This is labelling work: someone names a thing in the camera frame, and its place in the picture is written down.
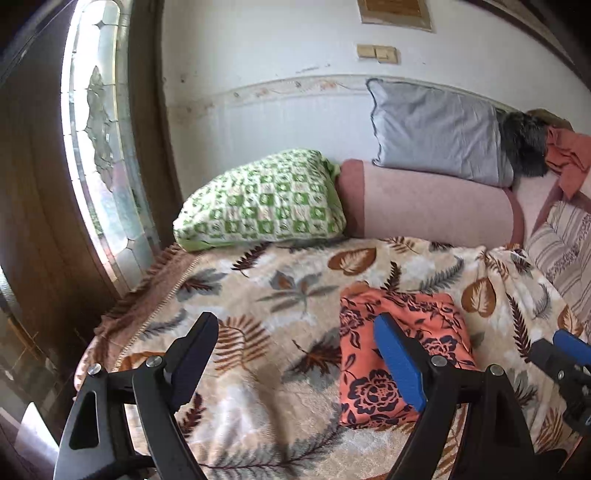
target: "pink cloth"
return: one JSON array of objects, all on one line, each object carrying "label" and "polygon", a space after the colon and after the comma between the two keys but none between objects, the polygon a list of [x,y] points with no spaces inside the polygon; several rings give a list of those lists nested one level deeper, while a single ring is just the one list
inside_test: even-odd
[{"label": "pink cloth", "polygon": [[351,429],[387,429],[418,413],[398,392],[374,341],[374,318],[388,312],[430,355],[476,370],[460,310],[446,293],[402,293],[356,282],[340,299],[340,423]]},{"label": "pink cloth", "polygon": [[548,127],[546,164],[560,175],[558,185],[570,200],[591,167],[591,137],[564,128]]}]

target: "orange floral cushion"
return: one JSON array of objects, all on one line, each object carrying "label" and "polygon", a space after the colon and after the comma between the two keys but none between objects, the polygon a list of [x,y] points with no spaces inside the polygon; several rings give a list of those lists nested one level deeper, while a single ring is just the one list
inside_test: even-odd
[{"label": "orange floral cushion", "polygon": [[464,319],[449,295],[378,290],[357,282],[340,299],[340,423],[346,427],[382,430],[418,418],[374,341],[374,318],[385,312],[430,355],[443,355],[456,368],[477,369]]}]

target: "gray pillow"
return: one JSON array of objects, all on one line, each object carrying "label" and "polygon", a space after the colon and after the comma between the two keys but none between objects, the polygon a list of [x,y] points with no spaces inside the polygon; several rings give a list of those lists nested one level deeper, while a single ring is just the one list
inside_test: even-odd
[{"label": "gray pillow", "polygon": [[369,79],[380,167],[427,171],[509,187],[513,168],[501,150],[497,109],[470,95]]}]

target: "blanket fringe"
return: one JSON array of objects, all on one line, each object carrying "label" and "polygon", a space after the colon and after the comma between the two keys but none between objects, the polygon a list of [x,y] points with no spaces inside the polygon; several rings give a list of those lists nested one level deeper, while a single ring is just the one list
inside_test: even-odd
[{"label": "blanket fringe", "polygon": [[136,305],[138,301],[149,292],[155,277],[180,254],[191,255],[177,243],[165,248],[154,260],[154,263],[145,273],[139,285],[132,291],[127,292],[123,298],[117,301],[113,308],[101,316],[100,325],[94,330],[97,341],[95,347],[88,356],[89,365],[94,363],[104,363],[109,338],[114,333],[126,328],[134,321],[133,315],[127,314],[133,309],[134,305]]}]

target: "green crocheted pillow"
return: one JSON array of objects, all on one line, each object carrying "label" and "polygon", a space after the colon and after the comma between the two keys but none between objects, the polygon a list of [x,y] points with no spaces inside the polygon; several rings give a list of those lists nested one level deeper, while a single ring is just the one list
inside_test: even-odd
[{"label": "green crocheted pillow", "polygon": [[188,251],[339,236],[345,215],[338,174],[339,166],[316,150],[287,150],[234,168],[187,199],[174,236]]}]

